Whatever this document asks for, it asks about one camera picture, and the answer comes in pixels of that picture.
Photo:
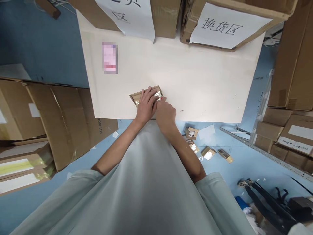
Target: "paper scrap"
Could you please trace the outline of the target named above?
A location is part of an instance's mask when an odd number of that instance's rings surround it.
[[[113,133],[113,137],[116,139],[118,137],[118,133],[117,132],[114,132]]]
[[[190,43],[232,49],[271,20],[206,3]]]
[[[29,110],[30,110],[30,114],[32,115],[33,118],[40,118],[40,113],[36,107],[35,104],[28,104],[29,106]]]
[[[3,116],[3,113],[1,112],[1,109],[0,109],[0,124],[4,124],[4,123],[7,123],[7,122],[6,122],[6,119]]]
[[[215,134],[214,125],[203,128],[198,132],[198,136],[200,139],[206,139],[207,137],[210,137],[213,134]]]
[[[116,23],[123,34],[154,41],[150,1],[96,0],[99,7]]]

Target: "forearm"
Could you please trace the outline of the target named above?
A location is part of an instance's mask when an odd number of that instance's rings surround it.
[[[206,176],[205,170],[194,151],[180,134],[179,130],[175,127],[165,136],[175,148],[192,181],[196,183],[203,179]]]
[[[136,119],[133,120],[91,169],[99,171],[103,175],[109,173],[122,160],[126,150],[142,127],[143,125]]]

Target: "table surface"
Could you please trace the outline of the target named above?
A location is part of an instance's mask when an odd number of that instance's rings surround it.
[[[159,85],[176,108],[176,120],[240,123],[264,34],[223,52],[175,39],[147,39],[95,28],[77,18],[96,118],[133,119],[130,94]],[[102,42],[118,46],[118,74],[104,74]]]

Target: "pixelated phone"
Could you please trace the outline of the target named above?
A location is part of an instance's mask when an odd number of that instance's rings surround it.
[[[117,45],[102,42],[102,67],[104,74],[117,74]]]

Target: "hand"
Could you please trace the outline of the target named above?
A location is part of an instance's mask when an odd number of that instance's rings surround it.
[[[176,109],[166,102],[166,97],[161,99],[156,106],[156,122],[165,137],[177,129],[175,124]]]
[[[135,120],[139,122],[142,127],[152,118],[157,110],[157,100],[160,97],[153,96],[156,92],[157,90],[151,90],[150,86],[147,91],[141,91]]]

